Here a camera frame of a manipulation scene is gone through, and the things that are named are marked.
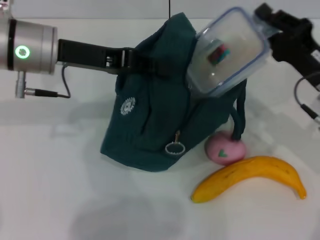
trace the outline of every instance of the clear plastic box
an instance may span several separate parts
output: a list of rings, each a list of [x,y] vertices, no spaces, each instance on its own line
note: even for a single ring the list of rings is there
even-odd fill
[[[262,66],[269,44],[240,7],[226,11],[197,34],[187,79],[201,97],[219,97]]]

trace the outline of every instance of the pink toy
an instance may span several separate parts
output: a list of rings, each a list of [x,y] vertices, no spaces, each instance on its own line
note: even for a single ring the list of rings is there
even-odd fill
[[[205,152],[211,161],[226,166],[245,157],[246,145],[241,140],[231,140],[231,135],[230,132],[219,131],[209,137],[205,143]]]

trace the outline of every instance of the yellow banana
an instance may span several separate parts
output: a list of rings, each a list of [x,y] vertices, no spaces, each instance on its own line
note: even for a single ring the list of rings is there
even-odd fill
[[[265,177],[292,187],[301,199],[307,196],[306,189],[293,166],[276,157],[255,156],[214,172],[195,189],[191,200],[194,203],[210,201],[232,185],[252,177]]]

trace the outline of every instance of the teal backpack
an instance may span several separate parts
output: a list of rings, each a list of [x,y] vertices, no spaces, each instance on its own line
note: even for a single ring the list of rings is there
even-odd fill
[[[117,77],[102,154],[129,167],[165,171],[226,123],[230,115],[234,121],[232,138],[240,140],[246,125],[247,81],[219,98],[193,98],[186,71],[196,42],[196,31],[180,13],[136,47],[145,56],[168,63],[170,75]]]

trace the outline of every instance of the white table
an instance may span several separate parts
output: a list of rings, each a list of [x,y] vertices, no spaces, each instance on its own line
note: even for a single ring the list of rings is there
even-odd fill
[[[108,47],[134,47],[164,21],[34,20],[57,26],[59,38]],[[208,21],[192,24],[199,30]],[[64,93],[60,69],[54,76],[27,74],[27,85]],[[294,101],[300,75],[288,64],[270,58],[249,78],[243,140],[249,156],[292,164],[307,189],[305,200],[280,183],[252,178],[209,203],[193,204],[194,187],[220,168],[206,158],[203,143],[160,173],[100,154],[115,76],[70,67],[71,99],[24,100],[14,98],[16,73],[2,70],[0,77],[0,240],[320,238],[320,132]],[[320,109],[308,83],[299,95]]]

